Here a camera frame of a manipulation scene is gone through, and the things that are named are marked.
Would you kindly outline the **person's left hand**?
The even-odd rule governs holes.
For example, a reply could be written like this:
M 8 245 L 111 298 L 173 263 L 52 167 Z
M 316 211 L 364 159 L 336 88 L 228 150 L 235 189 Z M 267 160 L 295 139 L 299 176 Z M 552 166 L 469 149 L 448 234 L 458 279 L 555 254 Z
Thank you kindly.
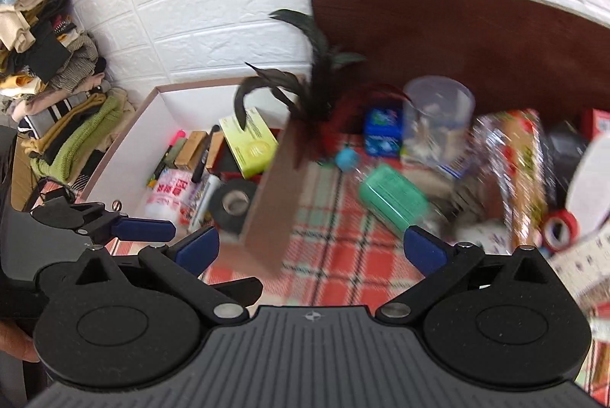
M 0 322 L 0 350 L 23 362 L 39 362 L 33 340 L 12 322 Z

